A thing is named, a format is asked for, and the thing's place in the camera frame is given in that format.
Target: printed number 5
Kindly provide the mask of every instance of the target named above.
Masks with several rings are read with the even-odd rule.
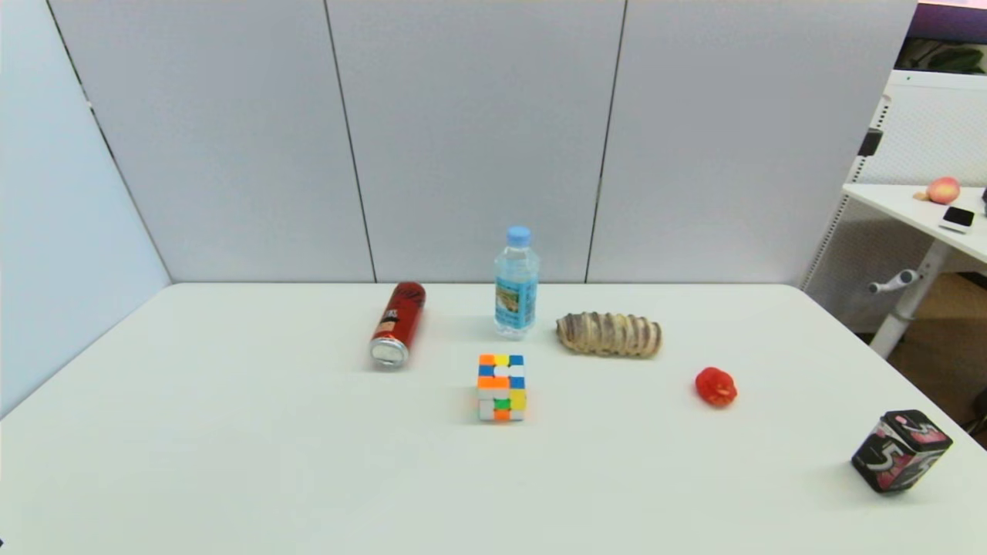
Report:
[[[880,454],[884,455],[884,460],[878,464],[869,464],[867,467],[874,472],[883,472],[885,470],[890,470],[894,466],[894,455],[901,456],[905,454],[894,441],[889,441],[884,449],[881,450]]]

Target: plastic bottle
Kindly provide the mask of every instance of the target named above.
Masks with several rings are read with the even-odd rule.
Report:
[[[496,330],[510,339],[523,339],[535,324],[538,290],[538,255],[531,250],[531,230],[521,225],[507,229],[507,247],[494,260]]]

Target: red can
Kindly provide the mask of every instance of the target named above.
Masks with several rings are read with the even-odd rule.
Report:
[[[370,356],[374,360],[395,368],[408,360],[424,305],[425,288],[420,283],[398,283],[370,340]]]

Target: red tomato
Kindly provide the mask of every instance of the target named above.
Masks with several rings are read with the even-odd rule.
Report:
[[[696,376],[696,391],[707,403],[715,407],[725,407],[737,396],[730,374],[715,367],[708,367]]]

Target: colorful cube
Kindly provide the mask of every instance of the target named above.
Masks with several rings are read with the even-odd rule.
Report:
[[[524,420],[528,391],[521,355],[480,355],[477,373],[480,420]]]

